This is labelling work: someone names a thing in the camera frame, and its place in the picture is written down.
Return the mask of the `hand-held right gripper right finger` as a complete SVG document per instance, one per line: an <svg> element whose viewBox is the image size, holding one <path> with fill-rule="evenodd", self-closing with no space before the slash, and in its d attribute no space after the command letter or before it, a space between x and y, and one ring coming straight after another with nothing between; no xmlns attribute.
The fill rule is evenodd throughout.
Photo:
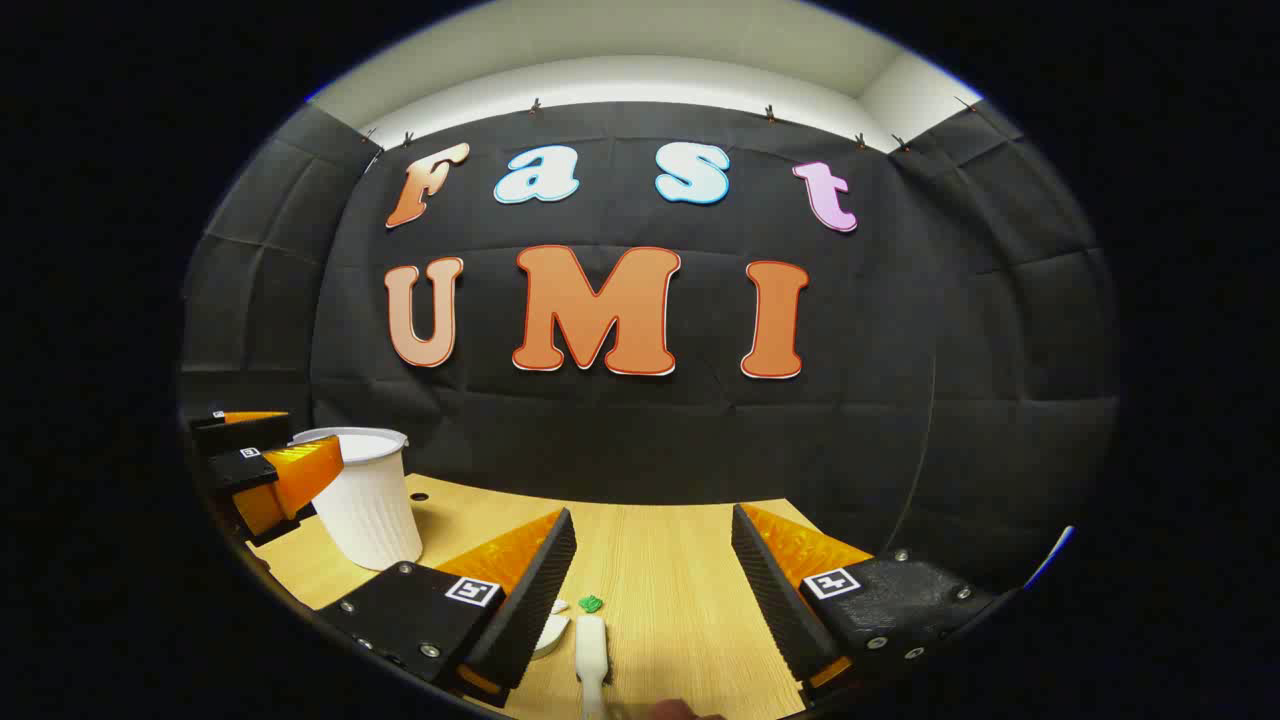
<svg viewBox="0 0 1280 720"><path fill-rule="evenodd" d="M1001 610L908 550L872 556L756 505L732 507L731 546L808 706L882 691Z"/></svg>

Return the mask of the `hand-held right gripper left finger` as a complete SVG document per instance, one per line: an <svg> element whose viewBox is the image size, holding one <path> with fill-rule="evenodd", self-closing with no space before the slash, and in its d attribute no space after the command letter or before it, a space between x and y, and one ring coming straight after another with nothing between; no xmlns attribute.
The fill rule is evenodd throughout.
<svg viewBox="0 0 1280 720"><path fill-rule="evenodd" d="M317 615L419 682L502 706L527 671L576 548L571 514L559 509L436 568L394 564Z"/></svg>

